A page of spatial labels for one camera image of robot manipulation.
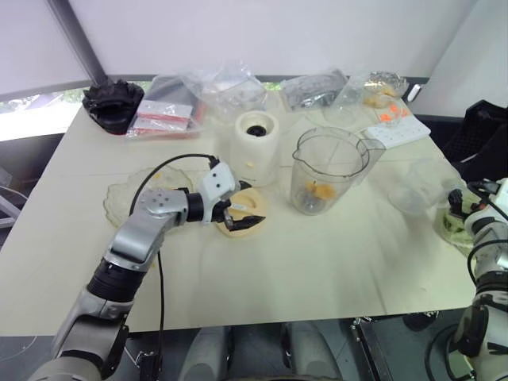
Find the plastic wrap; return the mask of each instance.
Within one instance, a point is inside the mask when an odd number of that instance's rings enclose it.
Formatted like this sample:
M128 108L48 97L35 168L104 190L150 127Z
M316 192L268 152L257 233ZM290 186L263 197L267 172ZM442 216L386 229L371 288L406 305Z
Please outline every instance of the plastic wrap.
M128 137L196 137L202 129L204 105L184 86L158 75L137 108Z
M292 111L330 106L348 82L338 69L282 81L280 86Z
M363 115L364 84L368 73L357 73L349 77L341 92L328 107L323 107L323 116L331 125L349 132L357 132L358 117Z
M389 71L373 71L364 85L364 104L376 109L401 98L409 86L405 78Z
M233 121L246 111L265 108L266 89L241 61L181 71L179 77L196 98L213 107L224 120Z

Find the black cable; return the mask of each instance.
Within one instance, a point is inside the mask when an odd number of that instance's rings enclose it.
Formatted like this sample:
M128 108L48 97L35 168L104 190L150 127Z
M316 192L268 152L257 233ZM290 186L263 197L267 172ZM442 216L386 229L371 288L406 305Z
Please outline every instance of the black cable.
M162 259L160 250L157 252L157 262L159 264L159 280L160 280L160 320L159 320L159 336L157 337L157 361L153 364L153 374L158 375L162 368L162 342L164 335L164 272L162 269Z
M208 159L211 163L213 163L217 158L212 155L207 155L204 153L186 153L185 155L178 155L174 156L163 163L159 164L157 167L151 171L148 176L144 178L144 180L141 182L140 186L137 188L136 193L134 194L133 201L130 204L130 210L129 210L129 216L134 211L134 206L136 205L137 198L140 196L141 191L143 190L146 183L154 176L155 173L157 173L162 167L168 165L169 163L172 163L173 161L180 160L186 157L204 157L205 159Z
M444 365L446 367L446 373L448 373L448 377L452 381L466 381L468 379L471 379L471 374L467 373L466 375L462 375L461 377L455 377L455 375L452 372L452 367L450 367L450 359L449 359L449 353L450 353L450 343L452 342L452 336L454 332L451 332L447 339L446 339L446 345L444 350Z
M137 188L136 193L134 194L133 201L130 204L129 216L134 212L134 206L136 205L137 199L140 196L141 191L148 181L157 173L162 167L172 163L173 161L184 159L186 157L202 157L208 159L210 161L210 165L213 165L218 162L218 159L212 155L206 155L204 153L187 153L184 155L174 156L163 163L159 164L155 167L141 182L140 186ZM160 322L159 322L159 335L157 339L157 358L154 362L153 366L153 375L158 375L159 370L162 368L162 347L163 347L163 335L164 335L164 272L162 268L162 258L160 257L160 250L157 252L157 262L159 264L159 278L160 278Z
M492 206L492 207L493 207L493 208L494 208L494 209L495 209L495 210L496 210L499 214L501 214L501 215L502 215L502 217L503 217L505 220L507 220L507 221L508 221L508 215L506 215L506 213L505 213L505 212L503 212L499 206L495 205L495 204L494 204L494 203L493 203L493 202L492 202L492 201L488 198L488 196L486 197L486 195L485 195L485 194L483 194L480 190L478 190L478 189L475 187L475 185L474 185L474 184L469 183L469 184L468 184L468 189L469 189L471 192L473 192L474 194L476 194L478 197L480 197L480 198L481 198L481 200L482 200L483 202L486 202L488 205Z
M471 277L471 280L473 281L474 284L476 284L476 279L475 279L475 275L473 274L473 270L471 268L471 261L473 259L473 256L475 256L475 254L481 248L484 248L485 246L488 246L490 244L508 244L508 240L492 240L492 241L482 242L481 244L476 245L471 250L471 252L468 255L468 273L469 273L469 276Z
M436 336L427 344L427 348L425 349L425 371L427 372L427 376L429 377L430 381L436 381L434 378L434 375L432 373L432 368L430 367L430 353L432 352L432 347L434 346L434 343L437 341L439 336L441 336L443 333L448 331L449 329L456 328L458 324L451 324L446 327L444 327L441 331L439 331Z

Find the white table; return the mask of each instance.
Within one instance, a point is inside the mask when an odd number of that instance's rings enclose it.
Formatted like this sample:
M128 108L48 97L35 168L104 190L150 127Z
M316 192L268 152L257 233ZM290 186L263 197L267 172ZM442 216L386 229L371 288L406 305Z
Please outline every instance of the white table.
M241 239L199 223L167 235L166 329L470 304L466 261L433 231L432 213L405 217L387 198L415 160L444 160L430 138L388 150L328 213L307 217L286 197L291 151L306 124L291 127L302 114L272 113L286 132L279 182L261 189L270 208L266 224ZM80 110L0 252L0 336L54 334L114 235L102 208L107 187L171 156L223 153L214 128L197 140L127 140L103 132ZM205 166L179 163L195 178ZM159 303L152 268L129 315L131 330L157 329Z

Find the orange food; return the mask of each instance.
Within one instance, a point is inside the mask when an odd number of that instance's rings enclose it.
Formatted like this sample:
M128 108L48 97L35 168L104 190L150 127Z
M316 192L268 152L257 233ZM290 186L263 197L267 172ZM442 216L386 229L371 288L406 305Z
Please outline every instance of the orange food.
M400 109L398 108L397 105L391 105L390 106L390 111L394 114L398 114L398 112L400 111Z
M391 121L393 118L388 114L381 114L379 115L379 119L381 119L381 121Z
M316 184L315 182L308 182L306 189L317 198L329 201L337 197L337 192L330 184Z

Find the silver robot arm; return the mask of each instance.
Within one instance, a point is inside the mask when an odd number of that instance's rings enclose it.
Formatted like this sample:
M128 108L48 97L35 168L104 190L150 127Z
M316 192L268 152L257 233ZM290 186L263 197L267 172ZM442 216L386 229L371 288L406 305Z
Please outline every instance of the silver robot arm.
M489 193L485 198L506 214L508 179L483 182L483 187ZM491 205L482 204L464 226L474 237L470 257L476 258L471 273L476 295L453 340L470 359L479 381L508 379L508 221Z
M228 229L247 229L263 217L233 221L229 197L238 183L227 164L216 164L198 186L185 190L148 189L133 214L115 234L90 282L81 290L52 343L53 360L29 381L99 381L120 363L129 327L125 320L164 234L186 221L224 222Z

